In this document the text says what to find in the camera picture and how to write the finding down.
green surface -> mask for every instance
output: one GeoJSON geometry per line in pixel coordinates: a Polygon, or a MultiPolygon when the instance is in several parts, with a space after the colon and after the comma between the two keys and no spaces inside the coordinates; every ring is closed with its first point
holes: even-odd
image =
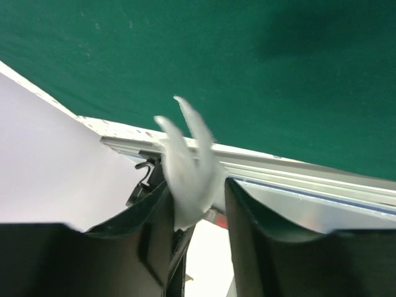
{"type": "Polygon", "coordinates": [[[0,59],[77,114],[396,180],[396,1],[2,0],[0,59]]]}

green mat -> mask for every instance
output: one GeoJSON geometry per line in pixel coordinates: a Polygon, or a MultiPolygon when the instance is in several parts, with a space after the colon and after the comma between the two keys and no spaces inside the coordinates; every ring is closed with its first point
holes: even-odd
{"type": "Polygon", "coordinates": [[[396,1],[2,0],[0,59],[73,112],[396,180],[396,1]]]}

aluminum rail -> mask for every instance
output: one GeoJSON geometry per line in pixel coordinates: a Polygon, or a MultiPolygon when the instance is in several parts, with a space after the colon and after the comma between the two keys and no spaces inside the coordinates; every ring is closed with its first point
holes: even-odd
{"type": "MultiPolygon", "coordinates": [[[[117,137],[102,137],[101,142],[130,156],[136,156],[140,150],[159,152],[154,142],[117,137]]],[[[257,181],[311,194],[396,207],[396,183],[393,181],[283,158],[213,151],[230,175],[240,181],[257,181]]]]}

blue stripe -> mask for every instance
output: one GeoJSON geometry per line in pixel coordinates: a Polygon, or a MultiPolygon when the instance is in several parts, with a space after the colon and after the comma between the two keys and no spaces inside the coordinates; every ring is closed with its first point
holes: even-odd
{"type": "MultiPolygon", "coordinates": [[[[128,154],[128,155],[131,156],[131,157],[136,157],[136,158],[145,160],[140,155],[135,155],[135,154],[128,154]]],[[[389,215],[396,215],[396,209],[392,210],[392,209],[388,209],[388,208],[384,208],[384,207],[380,207],[380,206],[366,205],[366,204],[364,204],[364,202],[347,201],[347,200],[338,199],[338,198],[334,198],[334,197],[329,197],[329,196],[325,196],[325,195],[313,194],[313,193],[306,192],[306,191],[303,191],[303,190],[297,190],[297,189],[292,189],[292,188],[288,188],[288,187],[276,186],[276,185],[265,183],[265,182],[262,182],[262,181],[256,181],[254,179],[240,178],[239,176],[230,175],[230,177],[232,177],[236,181],[242,181],[242,182],[245,182],[245,183],[248,183],[248,184],[256,184],[258,186],[264,186],[264,187],[269,187],[271,189],[283,190],[283,191],[286,191],[286,192],[299,194],[299,195],[304,195],[304,196],[308,196],[308,197],[312,197],[312,198],[316,198],[316,199],[322,199],[322,200],[326,200],[326,201],[336,202],[336,203],[339,203],[339,204],[359,207],[361,209],[373,210],[373,211],[376,211],[376,212],[387,213],[389,215]]]]}

green tabletop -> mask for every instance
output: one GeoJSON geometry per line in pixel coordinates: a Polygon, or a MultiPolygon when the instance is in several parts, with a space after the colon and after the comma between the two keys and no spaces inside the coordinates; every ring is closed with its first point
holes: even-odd
{"type": "Polygon", "coordinates": [[[73,112],[396,180],[395,0],[2,0],[0,59],[73,112]]]}

